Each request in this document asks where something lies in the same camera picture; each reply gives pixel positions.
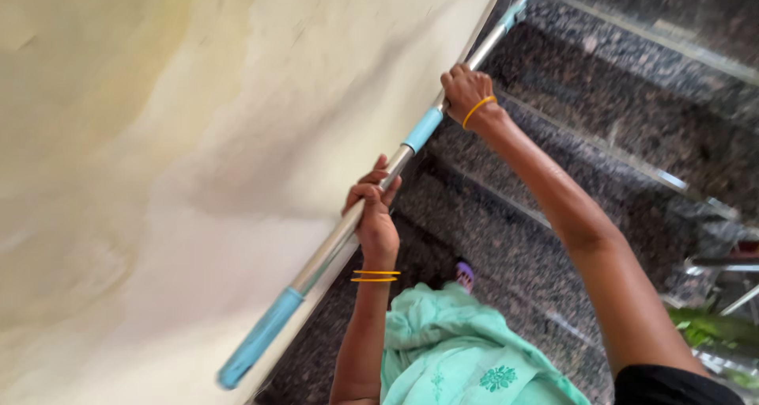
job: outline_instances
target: skin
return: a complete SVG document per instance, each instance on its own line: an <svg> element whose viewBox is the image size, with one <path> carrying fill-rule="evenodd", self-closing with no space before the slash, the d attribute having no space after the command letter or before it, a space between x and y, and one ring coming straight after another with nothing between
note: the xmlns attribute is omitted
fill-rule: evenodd
<svg viewBox="0 0 759 405"><path fill-rule="evenodd" d="M459 123L479 101L493 95L490 77L470 71L465 64L445 72L440 82L451 103L448 114ZM530 188L566 247L595 308L614 376L635 364L664 365L706 376L669 320L625 236L600 206L497 103L480 106L467 128L484 139ZM375 170L351 189L346 202L348 208L359 197L367 199L357 231L365 270L392 270L398 254L398 233L387 206L400 181L381 194L375 184L384 178L380 173L384 168L381 157ZM359 284L353 318L338 354L330 403L380 402L388 294L387 283Z"/></svg>

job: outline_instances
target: cream wall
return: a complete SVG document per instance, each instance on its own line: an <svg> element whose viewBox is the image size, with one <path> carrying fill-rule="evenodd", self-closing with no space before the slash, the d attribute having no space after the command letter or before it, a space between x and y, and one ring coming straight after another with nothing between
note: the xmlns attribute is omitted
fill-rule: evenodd
<svg viewBox="0 0 759 405"><path fill-rule="evenodd" d="M0 403L247 399L339 264L215 371L490 1L0 0Z"/></svg>

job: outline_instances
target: green embroidery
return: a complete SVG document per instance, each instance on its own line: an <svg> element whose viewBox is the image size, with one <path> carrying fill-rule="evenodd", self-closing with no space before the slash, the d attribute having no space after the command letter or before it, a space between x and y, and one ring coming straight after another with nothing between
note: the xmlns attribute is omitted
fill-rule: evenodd
<svg viewBox="0 0 759 405"><path fill-rule="evenodd" d="M440 403L440 394L442 392L442 387L440 387L440 385L443 381L444 378L442 377L442 372L440 371L440 364L437 364L437 367L435 368L435 376L432 377L432 384L435 385L433 391L435 394L436 403Z"/></svg>
<svg viewBox="0 0 759 405"><path fill-rule="evenodd" d="M480 386L490 390L492 393L500 388L508 388L508 385L516 381L516 379L517 373L513 368L506 368L501 365L498 369L489 369L480 379Z"/></svg>

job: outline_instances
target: purple slipper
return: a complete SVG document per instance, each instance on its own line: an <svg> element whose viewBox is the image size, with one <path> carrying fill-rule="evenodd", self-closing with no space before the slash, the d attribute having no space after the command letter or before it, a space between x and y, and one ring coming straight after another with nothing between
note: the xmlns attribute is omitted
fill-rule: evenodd
<svg viewBox="0 0 759 405"><path fill-rule="evenodd" d="M464 289L467 290L467 294L472 294L472 288L474 288L474 273L472 272L472 267L463 261L456 264L456 283L463 286Z"/></svg>

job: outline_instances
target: mop handle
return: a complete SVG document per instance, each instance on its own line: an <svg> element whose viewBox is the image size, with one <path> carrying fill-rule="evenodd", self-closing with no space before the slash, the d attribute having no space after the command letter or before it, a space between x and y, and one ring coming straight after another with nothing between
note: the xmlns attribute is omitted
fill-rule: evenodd
<svg viewBox="0 0 759 405"><path fill-rule="evenodd" d="M469 69L477 70L479 68L498 41L517 24L526 6L527 0L517 0L508 8L498 24L487 35L485 41L467 61ZM432 107L413 128L393 157L390 158L387 167L389 175L382 180L379 184L380 187L386 190L393 179L403 170L406 162L414 154L419 153L424 143L430 138L432 132L440 124L443 113L448 109L448 102L445 98L445 92L441 91ZM356 225L361 220L363 213L364 200L361 199L346 212L292 284L277 297L269 310L256 323L253 330L245 337L245 340L219 371L218 382L223 388L236 388L243 376L266 351L266 348L274 341L290 316L298 310L300 303L303 302L313 284L317 282L319 276L326 270L329 263L332 262L332 259L356 230Z"/></svg>

